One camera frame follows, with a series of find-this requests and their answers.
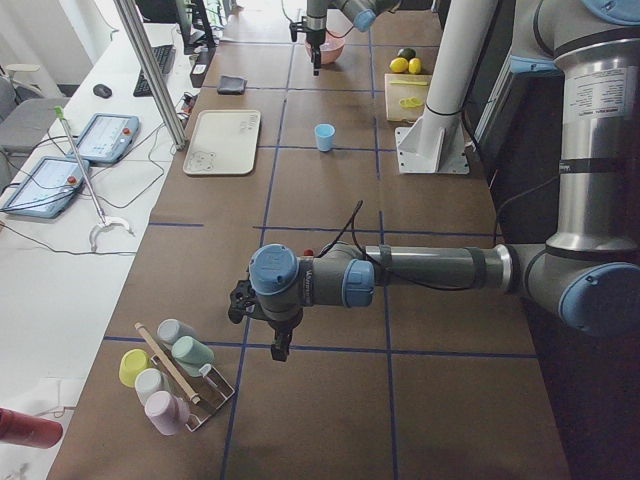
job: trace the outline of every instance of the red cylinder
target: red cylinder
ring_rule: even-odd
[[[62,425],[58,422],[0,408],[0,442],[49,448],[61,437]]]

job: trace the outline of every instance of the cup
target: cup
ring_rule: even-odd
[[[138,374],[150,367],[149,354],[140,348],[134,348],[122,356],[118,377],[125,387],[133,388]]]
[[[156,368],[147,368],[140,372],[136,377],[134,387],[143,407],[149,397],[156,392],[164,390],[165,392],[173,393],[169,377]]]
[[[175,435],[189,420],[189,405],[169,392],[153,393],[144,404],[144,413],[163,435]]]
[[[158,338],[167,348],[176,343],[180,337],[189,336],[197,338],[196,331],[189,325],[175,318],[168,318],[158,325]]]
[[[58,422],[0,408],[0,442],[49,448],[60,438],[62,425]]]
[[[316,125],[314,129],[316,134],[316,147],[321,152],[328,152],[333,148],[333,137],[336,134],[336,129],[329,123],[320,123]]]
[[[181,337],[171,347],[173,359],[192,377],[200,377],[200,367],[213,364],[213,351],[193,337]]]

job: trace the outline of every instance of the gray pouch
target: gray pouch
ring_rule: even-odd
[[[218,93],[220,95],[242,95],[247,81],[241,77],[227,77],[220,75],[220,83],[218,83]]]

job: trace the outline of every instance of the white desk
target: white desk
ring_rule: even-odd
[[[175,25],[146,25],[152,45],[173,43],[176,59],[167,80],[172,101],[178,104],[183,92],[197,93],[191,87],[188,57],[182,54],[182,39]],[[124,32],[116,33],[104,55],[82,82],[65,108],[71,130],[79,134],[96,112],[137,115],[141,128],[135,144],[162,123],[152,97],[134,98],[133,88],[139,63]],[[113,95],[102,99],[93,94],[97,83],[108,85]],[[56,122],[52,136],[62,135]],[[148,156],[168,170],[173,157],[173,143],[162,128],[154,144],[152,136],[133,150],[123,161],[98,175],[93,181],[96,192],[112,203],[122,205],[145,188],[160,172]],[[37,149],[27,160],[30,171],[45,155],[59,156],[53,145]],[[24,178],[20,173],[15,181]],[[132,251],[138,249],[145,232],[149,212],[156,202],[165,176],[157,181],[129,207],[118,210],[103,203],[108,215],[127,219],[135,232],[129,235],[115,228],[98,236],[98,251]],[[7,201],[11,189],[0,197]],[[55,249],[89,251],[89,232],[98,216],[89,197],[77,197],[57,219],[35,220],[0,214],[0,220],[19,232],[47,243]],[[64,383],[72,402],[77,400],[111,318],[120,291],[133,262],[129,256],[71,256],[56,254],[4,229],[0,231],[0,406],[22,407],[26,413],[47,410],[55,405],[55,392],[37,389],[42,379],[77,379]],[[62,418],[68,424],[70,414]],[[0,478],[16,472],[27,463],[24,476],[41,479],[53,462],[57,447],[37,450],[0,444]]]

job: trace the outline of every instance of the white stand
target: white stand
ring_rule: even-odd
[[[400,173],[469,173],[460,113],[497,0],[452,0],[422,117],[396,129]]]

